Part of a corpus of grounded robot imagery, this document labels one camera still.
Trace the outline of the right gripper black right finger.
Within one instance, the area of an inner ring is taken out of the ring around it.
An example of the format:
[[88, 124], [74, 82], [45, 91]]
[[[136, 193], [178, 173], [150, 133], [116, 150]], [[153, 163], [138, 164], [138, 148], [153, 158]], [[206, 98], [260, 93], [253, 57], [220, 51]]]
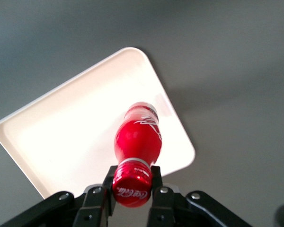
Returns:
[[152, 205], [148, 227], [249, 227], [203, 191], [183, 196], [177, 186], [164, 185], [159, 166], [152, 166]]

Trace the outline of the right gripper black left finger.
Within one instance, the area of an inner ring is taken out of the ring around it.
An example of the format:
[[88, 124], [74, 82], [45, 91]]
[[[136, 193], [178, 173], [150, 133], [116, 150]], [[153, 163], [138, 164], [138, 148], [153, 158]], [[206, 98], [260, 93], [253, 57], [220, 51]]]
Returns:
[[115, 207], [111, 187], [116, 168], [111, 166], [103, 183], [88, 186], [81, 196], [57, 192], [1, 226], [106, 227]]

